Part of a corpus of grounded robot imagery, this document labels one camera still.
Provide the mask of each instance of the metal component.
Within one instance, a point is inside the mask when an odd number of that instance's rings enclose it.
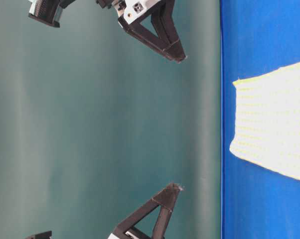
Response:
[[[144,7],[142,6],[142,4],[140,2],[138,2],[134,5],[134,10],[136,11],[136,13],[140,13],[143,9],[144,9]]]

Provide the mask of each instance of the black plastic part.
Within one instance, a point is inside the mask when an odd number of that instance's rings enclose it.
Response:
[[[175,0],[159,1],[131,24],[126,22],[123,15],[118,21],[128,34],[167,59],[179,63],[186,59],[186,55],[172,19],[174,2]],[[150,15],[157,36],[141,25],[141,22]]]
[[[29,13],[28,16],[48,26],[60,27],[60,24],[54,21],[58,6],[59,0],[38,0],[34,15]]]
[[[44,232],[44,233],[39,233],[35,235],[31,235],[27,237],[26,239],[49,239],[52,235],[52,231]]]
[[[110,8],[113,1],[114,0],[96,0],[96,3],[99,4],[102,8]]]
[[[60,1],[60,7],[65,9],[66,7],[68,7],[68,5],[72,4],[75,0],[61,0]]]
[[[180,186],[170,183],[143,206],[119,223],[113,231],[113,234],[119,239],[131,239],[126,235],[126,232],[130,232],[140,239],[163,239],[180,190]],[[159,206],[161,206],[160,213],[153,228],[152,236],[149,237],[135,228],[135,225]]]

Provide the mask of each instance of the blue surface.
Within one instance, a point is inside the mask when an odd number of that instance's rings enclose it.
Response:
[[[221,0],[223,239],[300,239],[300,181],[235,157],[237,79],[300,61],[300,0]]]

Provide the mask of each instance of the gripper jaw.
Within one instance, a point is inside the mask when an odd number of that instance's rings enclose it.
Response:
[[[28,236],[26,239],[51,239],[51,235],[52,235],[52,232],[48,231],[48,232]]]
[[[63,10],[75,0],[29,0],[28,16],[52,27],[60,27]],[[121,27],[155,52],[169,60],[186,59],[175,29],[172,12],[175,0],[96,0],[101,8],[114,7]],[[141,25],[151,16],[156,35]]]
[[[155,194],[144,205],[119,223],[108,239],[164,239],[164,234],[170,221],[174,205],[182,188],[174,183],[167,185],[162,191]],[[157,207],[160,213],[149,237],[135,226]]]

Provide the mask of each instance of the green wall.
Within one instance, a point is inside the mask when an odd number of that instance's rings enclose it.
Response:
[[[176,64],[93,0],[60,29],[0,0],[0,239],[106,239],[172,181],[185,191],[166,238],[220,238],[217,2],[176,1],[188,55]]]

